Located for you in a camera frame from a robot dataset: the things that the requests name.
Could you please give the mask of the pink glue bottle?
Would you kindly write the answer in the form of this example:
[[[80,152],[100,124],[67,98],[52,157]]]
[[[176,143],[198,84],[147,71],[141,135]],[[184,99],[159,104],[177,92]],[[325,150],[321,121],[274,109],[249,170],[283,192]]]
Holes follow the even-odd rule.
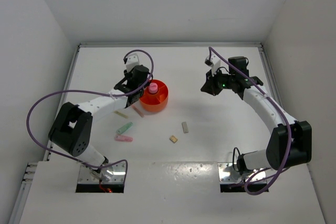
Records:
[[[156,94],[159,90],[159,87],[157,83],[151,82],[150,85],[148,86],[148,93],[149,94]]]

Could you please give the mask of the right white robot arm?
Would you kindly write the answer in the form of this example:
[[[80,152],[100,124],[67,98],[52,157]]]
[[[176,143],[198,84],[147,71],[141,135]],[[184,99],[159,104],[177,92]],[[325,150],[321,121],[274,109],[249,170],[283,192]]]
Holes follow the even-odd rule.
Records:
[[[232,90],[254,109],[270,132],[266,149],[239,154],[238,172],[244,174],[260,168],[278,170],[282,161],[286,168],[310,162],[311,125],[289,115],[268,95],[263,82],[257,76],[249,75],[247,58],[229,58],[228,73],[222,73],[220,62],[217,56],[206,57],[205,64],[211,69],[206,73],[201,91],[216,96],[224,89]]]

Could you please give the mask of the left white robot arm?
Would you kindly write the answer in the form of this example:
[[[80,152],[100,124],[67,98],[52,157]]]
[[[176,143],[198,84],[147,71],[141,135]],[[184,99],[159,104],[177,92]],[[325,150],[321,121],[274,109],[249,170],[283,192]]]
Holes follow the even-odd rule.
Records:
[[[92,125],[137,102],[144,93],[149,74],[147,67],[134,66],[124,71],[124,78],[106,96],[80,104],[64,103],[49,131],[49,140],[92,170],[101,169],[108,160],[90,144]]]

